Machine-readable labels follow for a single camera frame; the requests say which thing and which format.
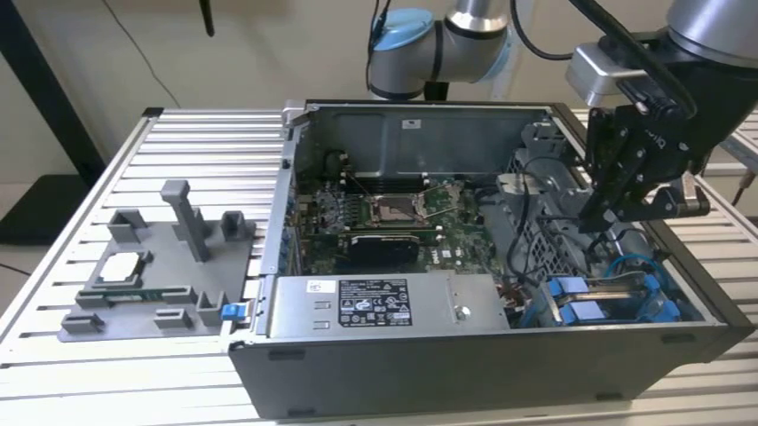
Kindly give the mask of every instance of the robotic arm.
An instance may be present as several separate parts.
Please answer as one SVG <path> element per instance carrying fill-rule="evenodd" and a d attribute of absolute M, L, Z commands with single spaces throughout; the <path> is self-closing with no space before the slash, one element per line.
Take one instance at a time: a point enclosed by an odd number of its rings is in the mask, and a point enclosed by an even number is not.
<path fill-rule="evenodd" d="M 585 157 L 594 193 L 580 213 L 581 229 L 604 231 L 609 210 L 625 222 L 706 215 L 710 204 L 693 175 L 758 100 L 758 2 L 677 0 L 669 27 L 634 35 L 618 32 L 624 27 L 614 28 L 594 1 L 573 3 L 608 33 L 577 48 L 566 75 L 597 107 Z M 645 46 L 648 59 L 625 36 Z M 621 96 L 633 105 L 600 107 Z M 650 191 L 669 182 L 646 203 Z"/>
<path fill-rule="evenodd" d="M 666 28 L 630 34 L 596 0 L 570 1 L 606 33 L 574 55 L 540 55 L 572 59 L 566 78 L 596 107 L 585 156 L 594 191 L 578 213 L 581 231 L 604 231 L 617 219 L 706 215 L 693 175 L 758 100 L 758 2 L 677 0 Z M 505 13 L 506 0 L 458 0 L 445 21 L 394 17 L 385 28 L 385 12 L 370 42 L 374 95 L 412 99 L 429 82 L 474 83 L 497 74 L 510 46 Z M 620 100 L 632 105 L 602 108 Z"/>

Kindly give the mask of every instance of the blue clip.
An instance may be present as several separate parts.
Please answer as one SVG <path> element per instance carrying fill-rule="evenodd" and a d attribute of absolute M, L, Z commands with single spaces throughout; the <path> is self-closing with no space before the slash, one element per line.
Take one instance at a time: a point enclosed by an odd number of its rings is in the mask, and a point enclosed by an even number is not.
<path fill-rule="evenodd" d="M 247 304 L 226 304 L 222 308 L 223 321 L 242 321 L 247 318 Z"/>

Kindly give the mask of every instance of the gray stand post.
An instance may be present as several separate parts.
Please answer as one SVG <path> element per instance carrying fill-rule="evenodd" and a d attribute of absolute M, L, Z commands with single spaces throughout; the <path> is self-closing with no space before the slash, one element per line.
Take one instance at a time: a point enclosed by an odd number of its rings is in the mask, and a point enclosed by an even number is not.
<path fill-rule="evenodd" d="M 211 257 L 209 247 L 206 245 L 206 236 L 203 232 L 205 224 L 198 223 L 198 218 L 193 211 L 193 205 L 187 200 L 190 193 L 190 184 L 186 180 L 167 180 L 162 189 L 162 198 L 171 204 L 179 228 L 185 234 L 187 245 L 197 262 L 205 262 Z"/>

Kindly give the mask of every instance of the motherboard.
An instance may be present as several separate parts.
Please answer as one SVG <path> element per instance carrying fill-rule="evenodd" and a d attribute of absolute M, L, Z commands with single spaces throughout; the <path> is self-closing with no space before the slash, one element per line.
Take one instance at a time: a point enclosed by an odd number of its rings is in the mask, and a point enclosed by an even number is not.
<path fill-rule="evenodd" d="M 323 182 L 298 198 L 303 274 L 453 270 L 501 282 L 482 191 L 464 175 Z"/>

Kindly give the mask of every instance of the black pole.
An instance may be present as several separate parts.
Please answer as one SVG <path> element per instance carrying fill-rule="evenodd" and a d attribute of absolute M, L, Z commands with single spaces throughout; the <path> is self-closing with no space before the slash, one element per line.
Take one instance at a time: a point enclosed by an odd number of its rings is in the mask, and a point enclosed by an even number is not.
<path fill-rule="evenodd" d="M 106 164 L 13 0 L 0 0 L 0 52 L 82 180 L 93 187 Z"/>

